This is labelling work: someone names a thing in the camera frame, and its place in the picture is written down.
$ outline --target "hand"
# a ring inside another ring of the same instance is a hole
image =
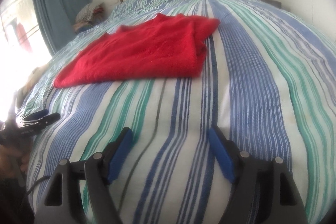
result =
[[[22,172],[27,172],[30,151],[23,153],[14,147],[6,147],[0,145],[0,179],[15,178],[16,174],[12,167],[10,156],[21,159],[20,169]]]

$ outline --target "bed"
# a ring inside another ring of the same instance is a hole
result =
[[[55,89],[56,74],[103,33],[160,12],[218,18],[194,79],[128,80]],[[124,0],[109,18],[58,52],[20,115],[43,108],[61,119],[34,142],[27,188],[59,160],[83,160],[123,127],[134,147],[110,186],[123,223],[217,224],[231,185],[209,150],[218,125],[254,157],[284,159],[318,223],[336,196],[336,46],[295,15],[259,0]],[[29,196],[36,211],[47,181]],[[83,206],[93,221],[85,182]]]

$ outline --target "metal screw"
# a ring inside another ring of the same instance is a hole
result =
[[[59,164],[60,164],[60,165],[66,165],[67,162],[68,162],[67,159],[61,159],[61,160],[59,161]]]
[[[95,160],[100,159],[102,156],[103,156],[103,154],[101,152],[96,152],[96,153],[93,154],[93,158]]]
[[[250,154],[247,152],[247,151],[241,151],[240,152],[240,155],[243,157],[243,158],[248,158],[250,156]]]
[[[281,163],[284,162],[284,160],[282,158],[280,158],[280,157],[276,157],[275,158],[275,162],[278,163],[278,164],[281,164]]]

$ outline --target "folded red garment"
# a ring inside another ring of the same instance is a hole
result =
[[[120,26],[88,45],[56,77],[54,86],[155,77],[197,77],[206,57],[203,41],[219,25],[202,16],[166,16]]]

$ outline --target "striped bedspread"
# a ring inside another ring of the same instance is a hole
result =
[[[90,42],[121,25],[166,15],[203,15],[221,24],[206,41],[201,77],[53,88],[56,74]],[[34,142],[27,187],[58,161],[84,160],[123,127],[132,148],[110,193],[125,224],[217,224],[231,185],[209,150],[218,124],[254,157],[284,159],[310,223],[336,196],[336,46],[296,16],[259,0],[127,0],[51,60],[20,114],[48,108],[61,119]],[[46,181],[30,195],[36,211]],[[85,182],[80,182],[93,220]]]

